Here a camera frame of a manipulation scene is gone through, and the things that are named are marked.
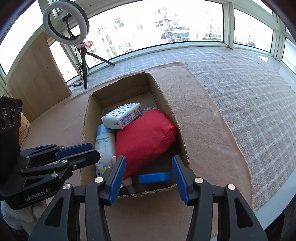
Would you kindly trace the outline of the left white gloved hand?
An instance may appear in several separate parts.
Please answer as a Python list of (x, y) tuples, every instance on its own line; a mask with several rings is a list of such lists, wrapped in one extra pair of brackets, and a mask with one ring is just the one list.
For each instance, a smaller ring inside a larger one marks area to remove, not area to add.
[(5, 201), (1, 201), (1, 215), (9, 227), (14, 230), (24, 230), (30, 235), (35, 228), (38, 220), (47, 208), (45, 201), (13, 210)]

